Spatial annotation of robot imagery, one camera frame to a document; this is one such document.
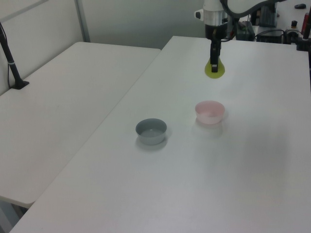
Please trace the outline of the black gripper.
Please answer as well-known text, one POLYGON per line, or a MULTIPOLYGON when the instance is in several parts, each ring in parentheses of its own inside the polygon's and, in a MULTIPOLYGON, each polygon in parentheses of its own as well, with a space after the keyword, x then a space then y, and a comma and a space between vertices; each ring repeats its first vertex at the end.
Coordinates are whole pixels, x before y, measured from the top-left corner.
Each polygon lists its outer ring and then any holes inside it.
POLYGON ((218 72, 218 64, 221 50, 221 42, 227 36, 227 23, 220 26, 205 25, 205 37, 211 41, 210 64, 211 72, 218 72))

